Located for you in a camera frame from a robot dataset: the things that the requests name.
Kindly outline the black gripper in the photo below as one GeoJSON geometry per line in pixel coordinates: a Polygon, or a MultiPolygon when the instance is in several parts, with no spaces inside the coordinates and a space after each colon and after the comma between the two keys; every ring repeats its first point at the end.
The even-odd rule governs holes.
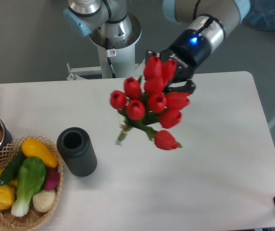
{"type": "Polygon", "coordinates": [[[171,84],[163,92],[185,92],[193,94],[196,85],[191,80],[197,67],[209,56],[209,41],[203,36],[179,36],[167,49],[159,52],[147,50],[145,63],[151,57],[158,57],[163,62],[176,61],[176,71],[171,84]]]}

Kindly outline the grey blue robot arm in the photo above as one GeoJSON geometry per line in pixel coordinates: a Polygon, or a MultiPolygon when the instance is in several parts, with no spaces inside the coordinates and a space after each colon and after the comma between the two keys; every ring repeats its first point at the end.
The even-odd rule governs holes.
{"type": "MultiPolygon", "coordinates": [[[[248,0],[165,0],[167,19],[188,24],[165,50],[148,50],[147,63],[157,56],[176,61],[176,73],[164,88],[166,93],[193,93],[195,70],[237,27],[250,10],[248,0]]],[[[97,46],[102,78],[125,78],[141,71],[136,67],[135,45],[141,36],[138,18],[125,0],[70,0],[63,16],[72,30],[89,37],[97,46]]]]}

